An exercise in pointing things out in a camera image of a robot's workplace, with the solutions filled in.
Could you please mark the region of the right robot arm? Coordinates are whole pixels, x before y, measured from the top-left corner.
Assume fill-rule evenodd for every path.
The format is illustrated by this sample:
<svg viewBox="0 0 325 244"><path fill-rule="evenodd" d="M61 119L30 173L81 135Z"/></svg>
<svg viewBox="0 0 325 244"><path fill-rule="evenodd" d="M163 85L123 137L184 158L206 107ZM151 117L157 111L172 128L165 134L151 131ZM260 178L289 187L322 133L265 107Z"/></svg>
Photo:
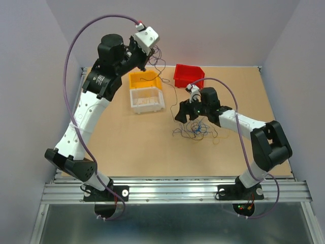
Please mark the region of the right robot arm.
<svg viewBox="0 0 325 244"><path fill-rule="evenodd" d="M222 106L217 92L212 87L198 88L188 85L189 99L180 102L175 120L186 123L204 116L212 124L238 133L239 138L251 142L253 161L239 175L235 184L225 188L225 196L246 198L275 166L288 160L293 151L278 121L264 122L239 114L228 106Z"/></svg>

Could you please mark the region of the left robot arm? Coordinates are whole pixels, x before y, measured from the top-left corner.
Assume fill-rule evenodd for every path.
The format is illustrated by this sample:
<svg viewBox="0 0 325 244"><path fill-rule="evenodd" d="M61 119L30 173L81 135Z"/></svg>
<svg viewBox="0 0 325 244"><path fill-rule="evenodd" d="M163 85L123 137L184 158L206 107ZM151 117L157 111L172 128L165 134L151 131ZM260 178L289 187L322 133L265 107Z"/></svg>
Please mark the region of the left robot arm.
<svg viewBox="0 0 325 244"><path fill-rule="evenodd" d="M73 119L59 143L45 152L45 158L49 162L91 186L101 200L112 197L113 182L98 171L94 159L85 158L89 150L84 146L90 140L102 113L121 87L122 76L134 68L144 71L158 41L159 35L151 34L148 30L132 35L127 46L118 34L103 36L97 47L99 57L82 86L83 91Z"/></svg>

